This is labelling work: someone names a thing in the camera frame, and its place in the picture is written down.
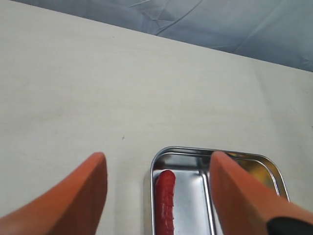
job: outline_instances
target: white table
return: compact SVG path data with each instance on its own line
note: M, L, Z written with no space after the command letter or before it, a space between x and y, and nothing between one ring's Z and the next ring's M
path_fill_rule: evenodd
M104 151L98 234L143 234L169 145L264 154L313 211L313 73L0 0L0 215Z

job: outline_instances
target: wrinkled fabric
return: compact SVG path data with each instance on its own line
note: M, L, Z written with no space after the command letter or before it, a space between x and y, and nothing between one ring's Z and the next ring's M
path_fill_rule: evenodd
M312 0L18 0L313 71Z

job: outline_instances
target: hot dog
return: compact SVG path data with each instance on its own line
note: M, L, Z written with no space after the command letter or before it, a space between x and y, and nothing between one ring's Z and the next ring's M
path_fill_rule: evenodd
M160 173L155 184L156 235L174 234L175 174L170 170Z

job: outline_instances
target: stainless steel tray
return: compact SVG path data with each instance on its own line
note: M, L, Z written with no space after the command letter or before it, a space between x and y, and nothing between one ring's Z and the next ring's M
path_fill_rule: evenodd
M154 182L165 169L176 175L174 193L175 235L223 234L210 195L209 164L213 149L167 147L154 157L150 172L152 233L155 235ZM288 198L283 178L268 158L223 151L241 167L282 197Z

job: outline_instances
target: red sausage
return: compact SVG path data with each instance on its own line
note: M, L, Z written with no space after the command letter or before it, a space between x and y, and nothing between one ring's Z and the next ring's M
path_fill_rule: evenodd
M174 235L173 206L175 174L160 173L155 184L156 235Z

